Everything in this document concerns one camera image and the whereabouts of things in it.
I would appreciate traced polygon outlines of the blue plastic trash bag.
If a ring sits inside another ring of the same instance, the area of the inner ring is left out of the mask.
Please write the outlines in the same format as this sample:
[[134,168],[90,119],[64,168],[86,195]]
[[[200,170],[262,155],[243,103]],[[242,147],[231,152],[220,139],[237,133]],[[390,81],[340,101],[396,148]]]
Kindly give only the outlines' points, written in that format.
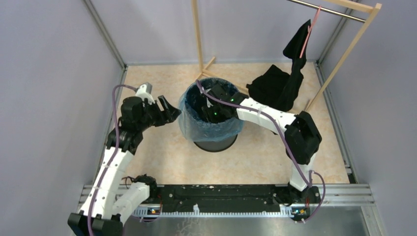
[[204,116],[202,107],[207,106],[207,97],[196,83],[192,83],[179,99],[181,115],[179,128],[185,139],[193,142],[219,142],[237,135],[243,129],[244,121],[237,118],[222,118],[211,123]]

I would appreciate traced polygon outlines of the black trash bin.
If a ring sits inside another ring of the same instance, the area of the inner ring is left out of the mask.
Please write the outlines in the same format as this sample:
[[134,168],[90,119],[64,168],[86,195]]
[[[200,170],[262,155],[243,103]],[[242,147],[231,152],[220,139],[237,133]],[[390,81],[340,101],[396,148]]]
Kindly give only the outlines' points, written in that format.
[[194,144],[201,150],[207,152],[222,152],[230,148],[237,140],[238,135],[231,136],[221,141],[209,141],[209,142],[194,142]]

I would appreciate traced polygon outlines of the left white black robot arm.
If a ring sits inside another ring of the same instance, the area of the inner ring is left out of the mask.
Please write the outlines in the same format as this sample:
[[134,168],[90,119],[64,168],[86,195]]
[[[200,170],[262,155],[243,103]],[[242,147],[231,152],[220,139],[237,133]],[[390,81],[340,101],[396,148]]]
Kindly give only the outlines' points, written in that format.
[[181,111],[163,95],[151,101],[131,96],[123,100],[121,116],[109,133],[103,162],[87,199],[77,213],[71,213],[68,225],[77,236],[121,236],[123,228],[142,203],[157,199],[156,181],[147,175],[134,180],[128,190],[116,197],[119,183],[133,159],[143,132],[154,126],[174,122]]

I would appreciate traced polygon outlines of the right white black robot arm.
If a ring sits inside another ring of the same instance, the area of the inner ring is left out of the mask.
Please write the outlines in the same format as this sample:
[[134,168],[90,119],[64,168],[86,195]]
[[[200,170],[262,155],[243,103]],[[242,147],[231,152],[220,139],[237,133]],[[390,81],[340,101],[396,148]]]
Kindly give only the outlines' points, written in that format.
[[240,92],[229,95],[219,85],[204,89],[197,83],[197,87],[207,101],[202,110],[210,122],[220,118],[235,118],[280,136],[285,152],[292,161],[289,198],[295,203],[306,199],[307,188],[312,187],[312,165],[322,142],[312,116],[305,111],[299,114],[280,111]]

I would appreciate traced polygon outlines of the black cloth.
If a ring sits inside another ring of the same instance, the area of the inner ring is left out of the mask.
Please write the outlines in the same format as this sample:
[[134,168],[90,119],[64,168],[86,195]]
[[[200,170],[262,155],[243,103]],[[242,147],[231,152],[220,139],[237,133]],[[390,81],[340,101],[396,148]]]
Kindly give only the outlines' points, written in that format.
[[250,97],[280,111],[287,112],[293,108],[304,79],[301,70],[306,64],[306,38],[310,27],[311,20],[307,20],[283,50],[283,55],[292,60],[291,73],[273,64],[263,75],[246,85]]

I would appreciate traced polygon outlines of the pink hanger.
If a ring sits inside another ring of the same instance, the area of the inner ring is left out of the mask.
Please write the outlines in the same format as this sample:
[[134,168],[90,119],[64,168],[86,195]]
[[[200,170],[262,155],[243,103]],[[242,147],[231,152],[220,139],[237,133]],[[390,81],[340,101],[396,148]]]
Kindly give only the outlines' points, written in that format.
[[300,55],[299,55],[299,58],[300,58],[300,59],[301,59],[301,58],[303,57],[303,55],[304,55],[304,52],[305,52],[305,50],[306,50],[306,47],[307,47],[307,44],[308,44],[308,41],[309,41],[309,38],[310,38],[310,35],[311,35],[311,32],[312,32],[312,29],[313,29],[313,27],[315,26],[315,24],[316,24],[316,22],[317,22],[317,19],[318,19],[319,15],[320,15],[321,10],[322,10],[322,6],[321,6],[321,5],[319,5],[319,8],[317,9],[317,11],[316,11],[316,13],[315,13],[315,15],[314,15],[314,18],[313,18],[313,20],[312,20],[312,22],[311,22],[310,26],[307,28],[307,36],[306,36],[306,38],[305,38],[305,41],[304,41],[303,47],[302,47],[301,52],[300,52]]

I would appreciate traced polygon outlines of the wooden clothes rack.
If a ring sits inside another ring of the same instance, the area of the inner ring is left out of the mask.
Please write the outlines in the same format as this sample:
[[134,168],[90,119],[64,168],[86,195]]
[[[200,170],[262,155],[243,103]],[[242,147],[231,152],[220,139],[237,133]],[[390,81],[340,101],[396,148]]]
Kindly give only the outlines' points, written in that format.
[[[363,34],[366,32],[368,27],[371,25],[373,20],[378,15],[379,11],[382,8],[381,3],[375,4],[375,6],[369,6],[366,4],[361,3],[360,0],[331,0],[330,3],[336,4],[338,6],[346,8],[345,12],[334,11],[325,7],[321,7],[319,5],[307,3],[303,0],[293,0],[292,3],[296,3],[305,7],[309,7],[312,9],[316,9],[318,13],[325,12],[328,14],[340,16],[342,19],[337,24],[335,30],[333,31],[330,39],[327,41],[325,48],[320,54],[319,59],[316,61],[316,68],[320,69],[321,65],[325,62],[328,54],[330,53],[333,45],[336,43],[336,40],[345,27],[345,24],[348,20],[353,20],[362,23],[362,26],[356,33],[355,37],[338,60],[336,66],[328,76],[328,78],[324,81],[321,85],[321,88],[318,90],[314,98],[308,101],[304,110],[306,112],[310,111],[319,97],[324,95],[326,88],[329,86],[330,82],[339,71],[349,54],[352,52],[356,44],[359,42]],[[202,50],[202,40],[201,40],[201,31],[200,31],[200,22],[199,22],[199,15],[198,15],[198,2],[196,0],[191,1],[191,11],[192,11],[192,18],[193,18],[193,25],[194,25],[194,32],[195,32],[195,39],[196,39],[196,46],[197,46],[197,56],[198,56],[198,66],[199,72],[197,79],[201,79],[203,77],[216,77],[217,75],[209,70],[209,68],[215,63],[216,57],[213,56],[207,64],[204,64],[203,60],[203,50]]]

